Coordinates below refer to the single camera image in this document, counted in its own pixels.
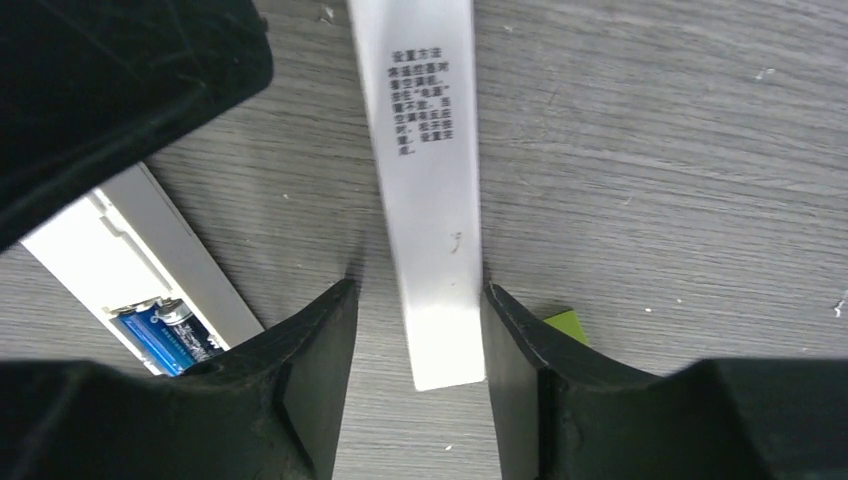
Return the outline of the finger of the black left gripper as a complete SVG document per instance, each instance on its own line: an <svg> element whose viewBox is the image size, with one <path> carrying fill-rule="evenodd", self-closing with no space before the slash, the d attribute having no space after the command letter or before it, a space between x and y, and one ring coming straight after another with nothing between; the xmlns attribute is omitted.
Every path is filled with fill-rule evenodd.
<svg viewBox="0 0 848 480"><path fill-rule="evenodd" d="M251 1L5 1L1 244L265 89Z"/></svg>

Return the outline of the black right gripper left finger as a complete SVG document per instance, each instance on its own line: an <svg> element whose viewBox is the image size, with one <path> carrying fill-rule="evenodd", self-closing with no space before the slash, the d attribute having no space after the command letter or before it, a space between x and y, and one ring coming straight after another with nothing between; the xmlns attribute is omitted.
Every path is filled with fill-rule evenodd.
<svg viewBox="0 0 848 480"><path fill-rule="evenodd" d="M344 279L177 377L1 365L5 479L329 479L357 331Z"/></svg>

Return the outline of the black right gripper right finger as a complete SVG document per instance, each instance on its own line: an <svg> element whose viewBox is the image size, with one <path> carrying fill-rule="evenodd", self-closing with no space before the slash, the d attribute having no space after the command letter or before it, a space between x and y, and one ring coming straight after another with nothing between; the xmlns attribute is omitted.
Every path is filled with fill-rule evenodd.
<svg viewBox="0 0 848 480"><path fill-rule="evenodd" d="M505 479L843 479L847 364L705 359L668 376L613 360L482 293Z"/></svg>

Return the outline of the dark grey battery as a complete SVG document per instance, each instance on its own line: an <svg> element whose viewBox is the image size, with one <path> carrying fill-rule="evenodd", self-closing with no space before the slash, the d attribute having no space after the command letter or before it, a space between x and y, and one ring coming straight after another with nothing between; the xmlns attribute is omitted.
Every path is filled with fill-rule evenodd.
<svg viewBox="0 0 848 480"><path fill-rule="evenodd" d="M196 362L203 362L224 352L213 335L181 299L161 299L156 316L163 320Z"/></svg>

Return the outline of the blue battery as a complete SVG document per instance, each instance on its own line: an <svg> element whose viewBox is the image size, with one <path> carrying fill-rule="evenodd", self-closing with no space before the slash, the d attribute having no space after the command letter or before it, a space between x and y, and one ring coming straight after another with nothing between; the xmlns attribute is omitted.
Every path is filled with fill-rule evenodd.
<svg viewBox="0 0 848 480"><path fill-rule="evenodd" d="M171 332L157 315L157 307L125 311L117 319L136 336L141 344L170 376L182 374L195 364L183 342Z"/></svg>

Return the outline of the slim white remote control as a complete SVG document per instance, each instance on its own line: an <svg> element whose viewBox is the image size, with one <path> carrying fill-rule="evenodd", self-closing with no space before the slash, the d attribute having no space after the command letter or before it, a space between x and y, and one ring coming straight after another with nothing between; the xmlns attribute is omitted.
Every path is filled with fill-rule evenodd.
<svg viewBox="0 0 848 480"><path fill-rule="evenodd" d="M117 319L119 309L182 300L225 350L264 330L142 163L90 190L21 243L155 375L168 367Z"/></svg>

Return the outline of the white remote battery cover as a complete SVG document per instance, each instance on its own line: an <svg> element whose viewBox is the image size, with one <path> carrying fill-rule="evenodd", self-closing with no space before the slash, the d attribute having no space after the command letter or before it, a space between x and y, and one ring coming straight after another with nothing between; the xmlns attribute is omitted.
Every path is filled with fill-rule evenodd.
<svg viewBox="0 0 848 480"><path fill-rule="evenodd" d="M348 9L414 387L480 382L474 5L359 0Z"/></svg>

